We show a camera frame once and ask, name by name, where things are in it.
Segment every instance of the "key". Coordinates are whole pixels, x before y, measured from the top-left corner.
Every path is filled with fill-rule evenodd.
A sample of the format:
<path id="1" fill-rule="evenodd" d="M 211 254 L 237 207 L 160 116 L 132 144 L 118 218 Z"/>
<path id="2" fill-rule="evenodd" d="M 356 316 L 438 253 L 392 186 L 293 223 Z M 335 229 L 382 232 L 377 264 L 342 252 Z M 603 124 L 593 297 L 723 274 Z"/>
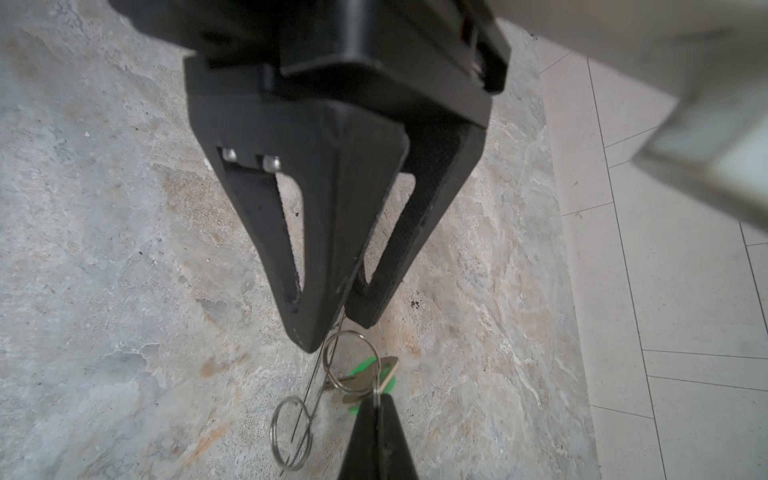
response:
<path id="1" fill-rule="evenodd" d="M 397 369 L 398 359 L 396 356 L 386 356 L 381 359 L 381 363 L 382 363 L 382 371 L 386 374 L 386 381 L 389 382 L 389 380 L 392 379 L 392 375 L 394 374 L 395 370 Z M 347 388 L 362 390 L 373 383 L 373 371 L 375 369 L 376 369 L 376 362 L 374 361 L 374 362 L 371 362 L 371 364 L 368 365 L 365 369 L 360 370 L 357 373 L 339 378 L 339 381 L 341 382 L 342 385 L 344 385 Z M 330 380 L 326 380 L 326 382 L 323 384 L 324 390 L 331 390 L 333 388 L 335 387 Z M 350 396 L 350 397 L 355 398 L 357 400 L 359 400 L 360 398 L 359 396 Z"/>
<path id="2" fill-rule="evenodd" d="M 386 356 L 381 359 L 382 360 L 382 372 L 383 376 L 380 376 L 381 379 L 381 386 L 386 386 L 390 380 L 392 380 L 392 377 L 395 376 L 395 371 L 397 370 L 398 365 L 398 359 L 396 356 Z M 369 372 L 365 378 L 360 379 L 359 383 L 355 384 L 354 386 L 349 386 L 350 388 L 365 388 L 366 385 L 370 385 L 373 383 L 373 370 L 375 369 L 373 362 L 371 363 L 368 368 L 363 370 L 362 372 Z M 364 395 L 344 395 L 344 398 L 342 398 L 342 403 L 357 403 L 359 402 L 363 397 L 370 395 L 370 392 Z"/>

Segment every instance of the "tile grout line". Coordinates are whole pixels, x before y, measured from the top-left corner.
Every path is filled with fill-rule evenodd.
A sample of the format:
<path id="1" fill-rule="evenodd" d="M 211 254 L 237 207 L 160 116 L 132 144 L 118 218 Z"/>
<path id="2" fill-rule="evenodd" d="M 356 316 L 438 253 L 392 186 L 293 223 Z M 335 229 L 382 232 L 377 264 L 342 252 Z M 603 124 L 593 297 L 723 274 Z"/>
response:
<path id="1" fill-rule="evenodd" d="M 629 137 L 627 137 L 627 138 L 625 138 L 625 139 L 623 139 L 623 140 L 615 141 L 614 143 L 612 143 L 612 144 L 610 144 L 610 145 L 606 145 L 606 146 L 605 146 L 605 147 L 603 147 L 603 148 L 613 147 L 615 144 L 620 144 L 620 143 L 621 143 L 621 142 L 623 142 L 624 140 L 629 140 L 630 138 L 635 138 L 635 137 L 636 137 L 636 136 L 638 136 L 638 135 L 642 135 L 642 134 L 644 134 L 645 132 L 648 132 L 648 131 L 651 131 L 651 130 L 653 130 L 654 128 L 659 128 L 660 126 L 661 126 L 661 124 L 658 124 L 658 125 L 657 125 L 657 126 L 655 126 L 655 127 L 651 127 L 651 128 L 649 128 L 649 129 L 647 129 L 647 130 L 643 130 L 643 131 L 642 131 L 642 132 L 640 132 L 639 134 L 630 135 Z"/>
<path id="2" fill-rule="evenodd" d="M 664 453 L 661 451 L 661 437 L 659 436 L 659 425 L 656 421 L 656 410 L 654 409 L 654 397 L 650 393 L 650 380 L 648 380 L 648 368 L 645 366 L 645 354 L 643 353 L 643 339 L 640 336 L 640 325 L 637 323 L 637 311 L 634 308 L 634 294 L 632 293 L 632 282 L 629 278 L 629 267 L 627 266 L 627 254 L 624 252 L 624 240 L 621 238 L 621 225 L 619 224 L 619 212 L 616 208 L 616 198 L 614 197 L 614 186 L 611 182 L 611 171 L 608 170 L 608 158 L 605 155 L 605 140 L 603 139 L 603 127 L 600 125 L 600 112 L 598 111 L 598 98 L 594 94 L 594 83 L 592 82 L 592 69 L 589 66 L 589 57 L 587 57 L 587 72 L 589 73 L 589 85 L 592 88 L 592 100 L 594 101 L 594 114 L 598 118 L 598 129 L 600 131 L 600 143 L 603 145 L 603 160 L 605 161 L 605 170 L 608 174 L 608 186 L 611 189 L 611 200 L 614 202 L 614 214 L 616 215 L 616 228 L 619 233 L 619 244 L 621 245 L 621 256 L 624 258 L 624 271 L 627 272 L 627 286 L 629 287 L 629 299 L 632 302 L 632 313 L 634 314 L 634 325 L 637 328 L 637 342 L 640 344 L 640 357 L 643 360 L 643 370 L 645 371 L 645 385 L 648 387 L 648 399 L 650 400 L 650 413 L 654 416 L 654 427 L 656 429 L 656 441 L 659 445 L 659 456 L 661 458 L 661 470 L 664 472 L 664 480 L 667 480 L 667 468 L 664 466 Z"/>
<path id="3" fill-rule="evenodd" d="M 750 248 L 746 245 L 746 237 L 744 236 L 744 227 L 739 222 L 739 230 L 741 230 L 741 240 L 744 241 L 744 251 L 746 252 L 746 261 L 750 263 L 750 273 L 752 273 L 752 281 L 755 284 L 755 293 L 757 294 L 757 303 L 760 305 L 760 313 L 763 314 L 763 325 L 766 326 L 766 333 L 768 333 L 768 322 L 766 321 L 766 312 L 763 310 L 763 301 L 760 299 L 760 289 L 757 288 L 757 278 L 755 278 L 755 269 L 752 268 L 752 259 L 750 258 Z"/>
<path id="4" fill-rule="evenodd" d="M 722 355 L 719 353 L 697 353 L 697 352 L 673 352 L 672 350 L 654 350 L 654 349 L 643 349 L 643 351 L 644 352 L 661 352 L 661 353 L 679 353 L 681 355 L 726 356 L 734 359 L 768 360 L 768 357 L 764 357 L 764 356 Z"/>
<path id="5" fill-rule="evenodd" d="M 592 405 L 592 404 L 589 404 L 589 406 L 590 407 L 595 407 L 596 409 L 611 410 L 612 412 L 626 413 L 627 415 L 634 415 L 636 417 L 642 417 L 644 419 L 655 420 L 654 417 L 649 417 L 649 416 L 641 415 L 639 413 L 629 413 L 629 412 L 624 412 L 622 410 L 609 409 L 608 407 L 601 407 L 599 405 Z"/>
<path id="6" fill-rule="evenodd" d="M 625 160 L 625 161 L 621 162 L 620 164 L 611 165 L 610 167 L 608 167 L 608 170 L 610 170 L 613 167 L 618 167 L 619 165 L 628 164 L 629 162 L 632 161 L 632 158 L 630 158 L 629 160 Z"/>
<path id="7" fill-rule="evenodd" d="M 567 217 L 568 215 L 580 214 L 581 212 L 585 212 L 587 210 L 592 210 L 593 208 L 605 207 L 606 205 L 610 205 L 612 203 L 613 202 L 608 202 L 607 204 L 595 205 L 594 207 L 589 207 L 589 208 L 582 208 L 581 210 L 576 210 L 575 212 L 570 212 L 569 214 L 561 215 L 561 217 Z"/>
<path id="8" fill-rule="evenodd" d="M 752 389 L 748 386 L 723 385 L 722 383 L 698 382 L 697 380 L 685 380 L 685 379 L 673 379 L 668 376 L 649 375 L 649 377 L 651 377 L 652 379 L 674 380 L 675 382 L 690 382 L 690 383 L 700 383 L 702 385 L 724 386 L 729 389 L 744 389 L 744 390 L 755 390 L 757 392 L 768 392 L 768 390 L 765 390 L 765 389 Z"/>
<path id="9" fill-rule="evenodd" d="M 568 52 L 567 54 L 565 54 L 565 55 L 563 55 L 562 57 L 558 58 L 558 59 L 557 59 L 557 60 L 556 60 L 554 63 L 558 63 L 558 62 L 559 62 L 560 60 L 562 60 L 563 58 L 565 58 L 565 57 L 569 56 L 569 54 L 570 54 L 570 52 Z M 554 63 L 553 63 L 552 65 L 549 65 L 548 67 L 546 67 L 544 70 L 542 70 L 542 71 L 538 72 L 538 74 L 539 74 L 539 75 L 541 75 L 541 74 L 543 74 L 544 72 L 546 72 L 547 70 L 549 70 L 550 68 L 554 67 Z"/>

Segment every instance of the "metal key ring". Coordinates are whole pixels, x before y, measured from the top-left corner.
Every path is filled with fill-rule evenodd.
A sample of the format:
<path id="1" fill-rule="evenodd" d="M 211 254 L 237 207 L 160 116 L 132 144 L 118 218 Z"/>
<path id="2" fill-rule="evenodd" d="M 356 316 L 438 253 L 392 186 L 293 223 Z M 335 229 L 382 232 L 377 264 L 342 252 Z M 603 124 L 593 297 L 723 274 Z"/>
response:
<path id="1" fill-rule="evenodd" d="M 367 386 L 364 389 L 351 389 L 349 387 L 344 386 L 336 376 L 334 376 L 331 371 L 331 365 L 328 360 L 328 347 L 330 346 L 331 340 L 340 337 L 341 335 L 354 335 L 357 338 L 361 339 L 363 342 L 368 344 L 368 347 L 373 351 L 373 356 L 376 358 L 376 372 L 373 376 L 373 383 L 369 386 Z M 323 368 L 326 370 L 326 375 L 328 376 L 328 379 L 331 381 L 333 386 L 335 386 L 337 389 L 341 390 L 344 393 L 348 393 L 353 396 L 363 396 L 371 391 L 373 389 L 373 394 L 375 397 L 378 397 L 380 394 L 379 392 L 379 375 L 381 375 L 382 371 L 382 361 L 379 358 L 379 354 L 376 352 L 376 349 L 373 348 L 373 345 L 371 342 L 369 342 L 362 333 L 356 332 L 354 330 L 341 330 L 340 332 L 336 332 L 333 335 L 329 336 L 328 339 L 325 342 L 325 345 L 323 345 Z"/>
<path id="2" fill-rule="evenodd" d="M 306 447 L 303 450 L 304 453 L 301 455 L 298 461 L 294 459 L 293 463 L 287 463 L 285 460 L 283 460 L 283 456 L 280 454 L 280 447 L 277 445 L 277 418 L 280 416 L 280 410 L 287 403 L 300 406 L 306 417 L 308 419 L 311 417 L 302 399 L 295 395 L 284 398 L 282 402 L 277 404 L 277 408 L 275 408 L 275 412 L 272 414 L 272 423 L 270 424 L 270 443 L 272 444 L 272 455 L 274 455 L 275 460 L 277 461 L 277 464 L 280 465 L 280 467 L 286 470 L 295 471 L 301 468 L 304 465 L 307 457 L 310 456 L 310 451 L 312 450 L 312 430 L 310 426 L 312 425 L 312 422 L 307 423 L 306 431 L 304 432 L 304 436 L 306 437 Z"/>

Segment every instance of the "marble floor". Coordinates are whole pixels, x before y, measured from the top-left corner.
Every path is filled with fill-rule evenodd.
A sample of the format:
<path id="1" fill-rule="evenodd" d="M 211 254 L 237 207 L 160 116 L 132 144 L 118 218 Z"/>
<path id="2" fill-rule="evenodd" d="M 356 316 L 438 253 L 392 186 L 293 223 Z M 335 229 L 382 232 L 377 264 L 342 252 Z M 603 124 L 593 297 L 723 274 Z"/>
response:
<path id="1" fill-rule="evenodd" d="M 537 43 L 603 480 L 768 478 L 768 235 L 629 161 L 674 98 Z"/>
<path id="2" fill-rule="evenodd" d="M 0 477 L 277 477 L 270 418 L 315 357 L 190 132 L 186 52 L 100 0 L 2 10 Z M 402 361 L 422 478 L 593 479 L 539 63 L 527 32 L 505 34 L 484 157 L 366 335 Z M 338 400 L 284 478 L 336 477 L 354 421 Z"/>

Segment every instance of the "thin wire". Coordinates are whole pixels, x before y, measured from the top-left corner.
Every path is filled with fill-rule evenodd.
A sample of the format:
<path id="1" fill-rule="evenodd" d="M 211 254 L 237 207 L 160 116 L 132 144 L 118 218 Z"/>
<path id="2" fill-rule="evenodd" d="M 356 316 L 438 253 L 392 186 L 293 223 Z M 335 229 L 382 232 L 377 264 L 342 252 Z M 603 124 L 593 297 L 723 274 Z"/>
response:
<path id="1" fill-rule="evenodd" d="M 345 318 L 346 318 L 345 311 L 344 311 L 344 308 L 342 307 L 341 313 L 339 315 L 339 319 L 336 322 L 336 325 L 331 328 L 331 330 L 333 330 L 333 329 L 341 330 L 341 325 L 344 323 L 344 319 Z M 328 337 L 326 337 L 326 340 L 323 340 L 323 345 L 325 345 L 325 343 L 327 342 L 327 338 Z M 336 346 L 338 344 L 339 344 L 339 339 L 338 339 L 338 337 L 336 337 L 336 341 L 333 344 L 333 351 L 331 352 L 331 361 L 333 361 L 333 357 L 336 355 Z M 303 465 L 304 461 L 306 461 L 306 457 L 309 455 L 309 452 L 306 452 L 305 455 L 303 455 L 303 458 L 302 458 L 300 464 L 297 465 L 297 466 L 294 466 L 294 465 L 296 465 L 296 461 L 299 458 L 299 454 L 301 453 L 301 448 L 304 446 L 304 442 L 306 441 L 307 436 L 310 433 L 310 426 L 312 425 L 312 421 L 314 420 L 315 414 L 317 413 L 317 406 L 320 403 L 320 398 L 323 396 L 323 388 L 321 386 L 320 391 L 319 391 L 319 393 L 317 395 L 317 398 L 315 400 L 314 408 L 312 410 L 312 413 L 310 414 L 307 411 L 307 409 L 306 409 L 306 399 L 310 395 L 310 390 L 312 389 L 312 384 L 313 384 L 313 382 L 315 380 L 315 375 L 317 374 L 317 369 L 318 369 L 318 367 L 320 365 L 320 356 L 322 354 L 323 354 L 323 349 L 321 348 L 320 351 L 318 352 L 317 359 L 315 360 L 315 368 L 312 371 L 312 375 L 310 377 L 309 382 L 306 384 L 306 391 L 304 392 L 304 400 L 302 400 L 301 403 L 300 403 L 301 409 L 299 410 L 299 415 L 296 417 L 296 424 L 293 426 L 293 433 L 291 434 L 290 442 L 293 444 L 293 440 L 296 437 L 296 430 L 299 428 L 299 421 L 301 420 L 301 415 L 303 413 L 306 413 L 306 415 L 307 415 L 307 424 L 306 424 L 306 429 L 304 429 L 304 435 L 302 435 L 301 441 L 299 442 L 299 445 L 297 446 L 296 450 L 293 452 L 292 455 L 288 455 L 288 459 L 285 462 L 282 462 L 282 459 L 280 458 L 280 451 L 277 450 L 277 438 L 276 438 L 276 436 L 275 436 L 274 439 L 272 438 L 273 437 L 272 429 L 270 429 L 270 442 L 272 442 L 273 454 L 275 455 L 275 459 L 278 461 L 278 463 L 283 465 L 283 469 L 280 471 L 280 476 L 283 476 L 283 473 L 287 469 L 288 470 L 294 470 L 294 469 L 297 470 L 297 469 L 301 468 L 301 466 Z M 276 420 L 277 420 L 277 416 L 279 414 L 280 414 L 280 406 L 278 406 L 278 409 L 275 410 L 275 414 L 273 415 L 273 423 L 275 424 L 275 426 L 274 426 L 275 431 L 276 431 Z M 311 445 L 312 445 L 312 439 L 310 438 L 310 441 L 309 441 L 309 444 L 308 444 L 307 448 L 310 449 Z"/>
<path id="2" fill-rule="evenodd" d="M 341 335 L 354 335 L 357 338 L 361 339 L 363 342 L 365 342 L 368 345 L 368 347 L 370 347 L 370 349 L 373 351 L 373 356 L 376 359 L 376 366 L 378 368 L 374 373 L 371 387 L 369 387 L 366 391 L 371 392 L 372 390 L 373 406 L 376 410 L 378 410 L 379 404 L 380 404 L 380 396 L 381 396 L 381 385 L 380 385 L 381 382 L 379 378 L 381 373 L 381 358 L 379 357 L 378 352 L 376 352 L 376 348 L 373 346 L 373 344 L 369 342 L 365 338 L 365 336 L 363 336 L 361 333 L 355 332 L 353 330 L 341 330 L 341 325 L 343 320 L 344 320 L 344 317 L 342 313 L 342 318 L 339 321 L 338 325 L 336 326 L 338 328 L 338 331 L 326 337 L 320 349 L 320 355 L 322 356 L 322 359 L 323 359 L 323 370 L 326 373 L 325 378 L 323 379 L 323 383 L 325 383 L 325 381 L 329 379 L 330 382 L 337 389 L 341 389 L 342 391 L 345 391 L 345 392 L 359 393 L 357 391 L 351 391 L 348 388 L 346 388 L 339 381 L 339 379 L 336 378 L 336 376 L 334 376 L 330 371 L 331 365 L 333 364 L 333 358 L 336 355 L 336 347 L 338 346 L 338 343 L 339 343 L 339 337 Z M 330 342 L 332 340 L 334 341 L 334 344 L 333 344 L 333 350 L 331 352 L 331 357 L 329 360 L 328 348 L 330 347 Z M 305 397 L 304 397 L 305 400 L 306 400 L 306 397 L 309 396 L 309 390 L 311 389 L 311 385 L 312 385 L 312 382 L 314 381 L 315 374 L 316 374 L 316 369 L 315 371 L 313 371 L 312 378 L 310 379 L 310 387 L 307 389 L 307 392 L 305 394 Z M 304 465 L 304 462 L 309 458 L 309 455 L 312 449 L 312 430 L 311 430 L 312 422 L 314 421 L 317 415 L 320 399 L 322 398 L 324 391 L 325 391 L 325 388 L 323 385 L 321 385 L 317 393 L 317 397 L 315 398 L 315 405 L 313 406 L 311 413 L 306 408 L 305 400 L 302 400 L 297 396 L 290 396 L 283 399 L 283 401 L 280 402 L 280 404 L 278 404 L 277 408 L 275 408 L 275 412 L 272 415 L 272 422 L 270 425 L 270 444 L 272 445 L 272 453 L 275 457 L 275 460 L 277 461 L 278 465 L 280 465 L 283 468 L 283 470 L 280 472 L 280 476 L 282 476 L 282 474 L 286 470 L 295 471 L 300 469 Z M 286 403 L 292 403 L 292 404 L 298 405 L 301 408 L 301 412 L 303 412 L 307 416 L 307 424 L 306 424 L 306 428 L 304 429 L 304 434 L 302 435 L 301 440 L 299 441 L 299 445 L 296 447 L 296 450 L 293 452 L 293 455 L 291 455 L 293 458 L 289 456 L 288 460 L 283 460 L 282 456 L 280 455 L 280 447 L 277 445 L 277 420 L 278 420 L 278 417 L 280 416 L 280 410 L 283 408 L 283 406 Z"/>

